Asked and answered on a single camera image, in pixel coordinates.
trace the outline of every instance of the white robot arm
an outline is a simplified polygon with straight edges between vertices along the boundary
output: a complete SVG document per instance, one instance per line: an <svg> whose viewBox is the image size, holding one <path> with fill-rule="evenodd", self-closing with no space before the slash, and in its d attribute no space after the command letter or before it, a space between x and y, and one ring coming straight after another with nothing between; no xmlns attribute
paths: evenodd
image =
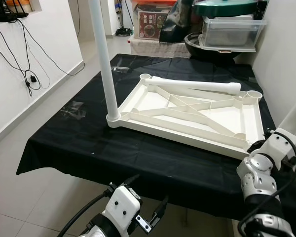
<svg viewBox="0 0 296 237"><path fill-rule="evenodd" d="M80 237L129 237L140 226L149 234L164 215L168 198L154 211L151 221L140 216L141 198L125 181L119 187L110 183L113 194L102 214L96 215L87 225L89 233Z"/></svg>
<svg viewBox="0 0 296 237"><path fill-rule="evenodd" d="M254 149L237 168L245 204L253 209L239 223L238 231L243 237L294 237L290 224L284 219L278 193L296 178L296 169L293 179L281 190L277 190L271 171L280 170L282 160L291 149L296 156L296 136L293 135L296 133L296 105L278 129L267 133L269 137L263 145Z"/></svg>

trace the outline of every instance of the black cable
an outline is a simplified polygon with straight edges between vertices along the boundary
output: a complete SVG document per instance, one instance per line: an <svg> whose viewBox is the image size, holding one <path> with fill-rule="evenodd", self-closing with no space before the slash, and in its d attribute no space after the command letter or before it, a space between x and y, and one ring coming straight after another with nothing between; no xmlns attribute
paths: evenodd
<svg viewBox="0 0 296 237"><path fill-rule="evenodd" d="M23 28L23 35L24 35L24 42L25 42L25 49L26 49L26 57L27 57L27 61L28 61L28 69L26 69L26 70L22 70L22 69L21 69L21 66L19 65L18 61L16 60L16 58L15 58L15 56L14 56L14 54L13 54L11 48L9 47L8 43L6 42L5 37L4 37L4 35L2 34L1 31L0 31L0 35L1 35L1 37L2 37L2 39L3 39L3 41L4 41L4 43L5 43L6 47L7 47L8 50L10 51L10 53L11 53L11 55L12 55L12 57L13 57L15 63L17 64L18 68L14 67L14 66L13 66L13 65L12 65L7 59L6 59L6 57L4 57L4 55L3 55L1 52L0 52L0 54L4 57L4 59L6 60L6 62L7 62L11 67L13 67L14 69L19 70L19 71L22 73L22 75L23 75L23 77L24 77L25 85L27 86L27 88L28 88L28 90L29 90L29 94L30 94L30 96L32 96L33 93L32 93L32 91L31 91L31 89L32 89L32 90L39 90L39 89L41 88L41 83L40 83L40 80L39 80L38 76L36 75L36 73L34 73L33 71L31 71L31 65L30 65L30 60L29 60L29 55L28 55L28 50L27 50L27 42L26 42L26 37L25 37L25 30L24 30L24 28ZM28 72L34 74L34 76L36 77L36 79L37 79L37 81L38 81L38 88L33 88L33 87L31 86L31 84L28 82L28 80L27 80L27 73L28 73Z"/></svg>
<svg viewBox="0 0 296 237"><path fill-rule="evenodd" d="M13 5L14 5L14 8L15 8L16 14L18 14L19 12L18 12L18 9L16 8L15 1L14 1L14 0L12 0L12 2L13 2Z"/></svg>
<svg viewBox="0 0 296 237"><path fill-rule="evenodd" d="M81 234L79 234L79 236L84 235L85 233L87 233L89 231L89 228L85 228L84 231L81 232Z"/></svg>
<svg viewBox="0 0 296 237"><path fill-rule="evenodd" d="M124 25L122 25L122 22L120 21L120 17L118 18L118 21L119 21L121 28L124 28Z"/></svg>
<svg viewBox="0 0 296 237"><path fill-rule="evenodd" d="M127 5L127 2L126 2L126 0L124 0L124 1L125 1L125 4L126 4L126 8L127 8L127 11L128 11L129 18L130 18L130 20L131 20L131 22L132 22L132 25L133 25L133 27L134 27L134 23L133 23L133 20L132 20L132 16L130 15L130 12L129 12L129 9L128 9L128 5Z"/></svg>
<svg viewBox="0 0 296 237"><path fill-rule="evenodd" d="M97 201L101 200L106 196L106 193L102 193L101 195L98 195L95 199L90 201L86 206L84 206L60 231L60 233L57 235L57 237L63 237L64 234L67 232L67 230L73 225L73 223L86 211L88 210L93 204L95 204Z"/></svg>
<svg viewBox="0 0 296 237"><path fill-rule="evenodd" d="M22 9L22 11L23 11L23 13L25 14L25 11L24 11L24 9L23 9L23 6L22 6L22 4L20 3L20 0L17 0L18 1L18 3L19 3L19 5L20 5L20 7L21 7L21 9Z"/></svg>
<svg viewBox="0 0 296 237"><path fill-rule="evenodd" d="M121 27L116 30L115 33L117 36L130 36L132 34L132 30L129 28Z"/></svg>
<svg viewBox="0 0 296 237"><path fill-rule="evenodd" d="M49 55L45 52L45 50L42 48L42 46L40 46L40 44L34 39L34 37L31 35L31 33L29 32L29 30L26 28L26 26L23 24L23 22L18 19L18 22L20 22L22 24L22 26L24 26L25 30L27 31L27 33L30 35L30 37L32 38L32 40L34 40L34 42L41 48L41 50L44 52L44 54L55 64L55 66L60 70L62 71L63 73L65 73L66 75L68 76L75 76L77 75L79 72L81 72L84 68L85 68L85 63L83 64L83 67L82 69L80 69L77 73L75 74L69 74L69 73L66 73L64 70L62 70L58 65L57 63L55 63L55 61L53 59L51 59L51 57L49 57Z"/></svg>
<svg viewBox="0 0 296 237"><path fill-rule="evenodd" d="M31 48L30 48L30 45L28 44L28 48L29 48L29 51L31 53L31 55L33 56L33 58L37 61L37 63L39 64L40 68L42 68L42 70L45 72L47 78L48 78L48 86L47 87L43 87L43 85L41 86L43 89L48 89L49 86L50 86L50 83L51 83L51 80L50 80L50 77L48 76L46 70L44 69L44 67L40 64L40 62L36 59L35 55L32 53L31 51Z"/></svg>
<svg viewBox="0 0 296 237"><path fill-rule="evenodd" d="M80 8L79 8L79 0L77 0L77 5L78 5L78 17L79 17L79 30L78 30L78 34L77 34L77 38L80 34Z"/></svg>
<svg viewBox="0 0 296 237"><path fill-rule="evenodd" d="M293 151L295 153L295 157L296 157L296 146L295 144L284 134L280 133L280 132L274 132L274 134L277 134L283 138L285 138L289 144L291 145L291 147L293 148ZM289 182L287 182L284 186L282 186L278 191L276 191L275 193L273 193L271 196L267 197L263 202L261 202L254 210L252 210L248 215L246 215L239 223L238 223L238 232L240 233L240 235L242 237L246 237L245 232L242 230L242 226L244 225L244 223L246 223L247 220L249 220L249 218L251 216L253 216L254 214L257 213L257 211L264 206L268 201L270 201L271 199L275 198L276 196L278 196L283 190L285 190L290 184L292 184L292 182L296 179L296 168L295 168L295 172L293 174L293 176L291 177L291 179L289 180Z"/></svg>

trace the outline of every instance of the plastic container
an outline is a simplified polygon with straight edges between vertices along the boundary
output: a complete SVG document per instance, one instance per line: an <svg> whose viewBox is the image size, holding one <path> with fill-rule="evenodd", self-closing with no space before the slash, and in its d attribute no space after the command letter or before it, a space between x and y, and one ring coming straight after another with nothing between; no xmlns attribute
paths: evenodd
<svg viewBox="0 0 296 237"><path fill-rule="evenodd" d="M254 53L256 51L255 47L241 47L241 46L204 46L202 41L203 35L200 34L198 37L199 46L201 49L204 50L211 50L211 51L217 51L219 53L229 53L229 52L247 52L247 53Z"/></svg>
<svg viewBox="0 0 296 237"><path fill-rule="evenodd" d="M134 38L159 40L163 20L175 2L176 0L132 0ZM144 15L148 17L147 22L144 22ZM152 24L149 24L150 16L153 18Z"/></svg>
<svg viewBox="0 0 296 237"><path fill-rule="evenodd" d="M202 42L205 47L255 48L261 30L266 25L265 20L252 20L251 15L203 18Z"/></svg>

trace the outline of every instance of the black cloth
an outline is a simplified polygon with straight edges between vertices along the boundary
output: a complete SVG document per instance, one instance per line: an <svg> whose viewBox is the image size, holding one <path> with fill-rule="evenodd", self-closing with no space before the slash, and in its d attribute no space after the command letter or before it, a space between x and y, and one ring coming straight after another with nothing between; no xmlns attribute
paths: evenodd
<svg viewBox="0 0 296 237"><path fill-rule="evenodd" d="M118 105L142 73L180 80L239 82L244 91L262 92L249 65L217 67L191 59L119 54L111 66L119 66L113 70ZM274 129L264 98L259 106L264 129ZM101 75L97 74L28 140L17 174L53 167L106 185L140 174L132 187L144 197L162 200L169 195L172 204L236 220L245 215L236 173L240 160L123 127L110 128L106 114ZM289 177L287 173L279 175L278 187ZM296 234L296 182L280 198Z"/></svg>

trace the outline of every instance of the green lid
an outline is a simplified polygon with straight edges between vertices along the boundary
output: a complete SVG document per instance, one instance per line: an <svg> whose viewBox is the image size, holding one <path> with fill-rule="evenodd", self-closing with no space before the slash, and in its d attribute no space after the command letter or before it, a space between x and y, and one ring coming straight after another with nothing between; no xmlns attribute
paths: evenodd
<svg viewBox="0 0 296 237"><path fill-rule="evenodd" d="M200 16L240 16L257 10L257 0L205 0L197 2L194 11Z"/></svg>

